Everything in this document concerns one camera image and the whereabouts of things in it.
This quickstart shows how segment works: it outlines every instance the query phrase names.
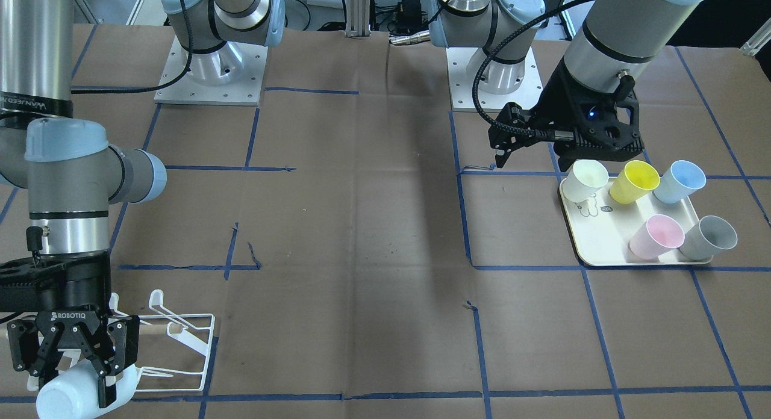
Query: white tray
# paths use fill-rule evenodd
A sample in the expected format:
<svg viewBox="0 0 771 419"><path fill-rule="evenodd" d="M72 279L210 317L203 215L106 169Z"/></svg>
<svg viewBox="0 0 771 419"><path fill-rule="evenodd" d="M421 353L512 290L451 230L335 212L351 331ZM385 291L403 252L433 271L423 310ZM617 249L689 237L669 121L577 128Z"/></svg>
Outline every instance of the white tray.
<svg viewBox="0 0 771 419"><path fill-rule="evenodd" d="M629 239L650 216L658 213L667 215L675 219L685 232L699 221L699 216L687 197L670 205L656 199L651 192L629 205L619 204L608 194L613 181L614 178L611 178L605 188L579 204L562 196L560 183L560 199L573 245L587 265L691 265L711 261L711 258L694 261L677 249L653 260L641 259L633 254L629 250Z"/></svg>

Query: gray cup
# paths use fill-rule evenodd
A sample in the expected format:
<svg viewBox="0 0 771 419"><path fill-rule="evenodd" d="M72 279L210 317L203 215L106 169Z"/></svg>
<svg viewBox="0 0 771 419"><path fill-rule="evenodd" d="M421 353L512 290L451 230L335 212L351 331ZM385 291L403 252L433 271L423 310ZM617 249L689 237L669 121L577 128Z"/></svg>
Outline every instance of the gray cup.
<svg viewBox="0 0 771 419"><path fill-rule="evenodd" d="M733 249L736 243L736 230L729 222L718 216L704 216L686 233L680 252L697 261Z"/></svg>

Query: pink cup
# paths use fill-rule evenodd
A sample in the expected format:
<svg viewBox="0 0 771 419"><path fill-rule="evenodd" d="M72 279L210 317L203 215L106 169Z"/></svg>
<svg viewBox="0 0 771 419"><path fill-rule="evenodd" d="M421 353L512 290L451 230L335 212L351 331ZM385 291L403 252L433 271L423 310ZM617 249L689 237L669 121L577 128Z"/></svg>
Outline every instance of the pink cup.
<svg viewBox="0 0 771 419"><path fill-rule="evenodd" d="M682 246L683 241L685 233L675 219L653 215L629 240L629 249L642 259L656 259L659 255Z"/></svg>

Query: floor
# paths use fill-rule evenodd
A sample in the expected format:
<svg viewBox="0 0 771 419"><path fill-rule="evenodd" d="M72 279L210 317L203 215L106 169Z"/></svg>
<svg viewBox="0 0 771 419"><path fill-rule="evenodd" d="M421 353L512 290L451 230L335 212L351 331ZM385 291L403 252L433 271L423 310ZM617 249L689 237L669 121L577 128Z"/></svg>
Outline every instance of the floor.
<svg viewBox="0 0 771 419"><path fill-rule="evenodd" d="M172 38L77 26L73 84L152 86ZM543 79L565 46L534 44ZM123 311L162 288L217 317L202 392L105 417L771 418L771 85L752 58L666 48L637 88L644 159L702 166L697 213L738 230L706 266L584 265L549 145L485 169L487 127L451 112L429 44L290 31L264 86L258 108L74 98L168 167L159 199L110 211ZM27 194L0 188L0 208L2 259L25 257ZM35 417L8 356L0 415Z"/></svg>

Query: yellow cup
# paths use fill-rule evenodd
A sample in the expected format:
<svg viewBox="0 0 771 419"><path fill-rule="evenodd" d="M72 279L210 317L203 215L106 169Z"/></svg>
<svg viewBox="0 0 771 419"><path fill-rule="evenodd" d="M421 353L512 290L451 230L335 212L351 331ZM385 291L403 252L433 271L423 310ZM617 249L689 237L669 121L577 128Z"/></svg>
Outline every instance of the yellow cup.
<svg viewBox="0 0 771 419"><path fill-rule="evenodd" d="M619 204L631 204L658 187L661 177L644 161L633 160L625 164L624 170L611 186L611 197Z"/></svg>

